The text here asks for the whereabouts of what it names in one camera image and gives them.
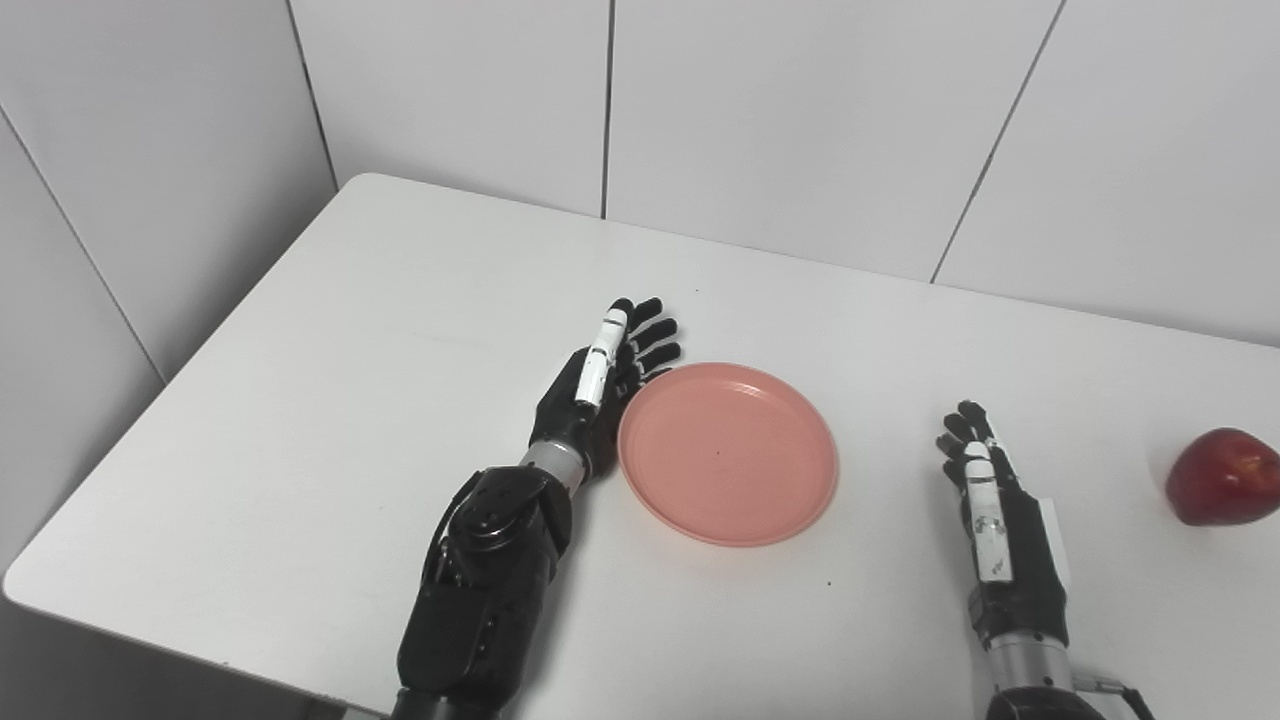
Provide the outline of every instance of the white tile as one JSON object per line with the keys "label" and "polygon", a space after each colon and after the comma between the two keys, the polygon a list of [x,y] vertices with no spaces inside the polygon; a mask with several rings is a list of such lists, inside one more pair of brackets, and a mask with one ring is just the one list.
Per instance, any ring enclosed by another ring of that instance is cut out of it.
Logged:
{"label": "white tile", "polygon": [[607,1],[293,9],[339,183],[380,172],[599,214]]}
{"label": "white tile", "polygon": [[[0,571],[159,391],[160,378],[0,117]],[[294,720],[305,705],[6,598],[0,638],[3,717]]]}
{"label": "white tile", "polygon": [[608,217],[928,279],[1056,0],[618,0]]}
{"label": "white tile", "polygon": [[288,6],[0,0],[0,104],[172,375],[333,193]]}
{"label": "white tile", "polygon": [[1277,27],[1071,0],[938,282],[1280,345]]}

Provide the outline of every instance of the red apple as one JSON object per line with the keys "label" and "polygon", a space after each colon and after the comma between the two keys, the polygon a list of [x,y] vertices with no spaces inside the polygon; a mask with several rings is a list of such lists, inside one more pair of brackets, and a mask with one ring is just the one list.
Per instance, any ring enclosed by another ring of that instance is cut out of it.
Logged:
{"label": "red apple", "polygon": [[1178,457],[1165,493],[1188,525],[1252,523],[1280,507],[1280,455],[1244,430],[1210,430]]}

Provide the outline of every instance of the prosthetic hand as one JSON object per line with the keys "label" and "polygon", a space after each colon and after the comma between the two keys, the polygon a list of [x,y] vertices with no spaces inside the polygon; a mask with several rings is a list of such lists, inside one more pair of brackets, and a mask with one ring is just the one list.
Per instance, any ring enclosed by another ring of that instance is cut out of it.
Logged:
{"label": "prosthetic hand", "polygon": [[572,537],[571,498],[612,469],[622,410],[680,357],[666,342],[676,320],[659,314],[657,297],[614,302],[538,404],[520,464],[481,470],[453,497],[401,642],[393,720],[494,720],[516,694]]}
{"label": "prosthetic hand", "polygon": [[982,406],[965,401],[957,410],[943,420],[947,433],[938,448],[947,456],[943,471],[960,491],[978,574],[969,616],[996,680],[987,720],[1103,720],[1075,689],[1120,694],[1140,720],[1152,720],[1137,691],[1103,678],[1073,678],[1070,578],[1053,505],[1021,488]]}

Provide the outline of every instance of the robot forearm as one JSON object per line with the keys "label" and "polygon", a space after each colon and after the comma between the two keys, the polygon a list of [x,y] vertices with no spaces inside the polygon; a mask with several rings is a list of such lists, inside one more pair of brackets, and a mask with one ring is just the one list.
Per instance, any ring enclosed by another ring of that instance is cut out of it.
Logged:
{"label": "robot forearm", "polygon": [[580,455],[545,442],[463,486],[404,630],[394,720],[494,720],[516,694],[584,474]]}

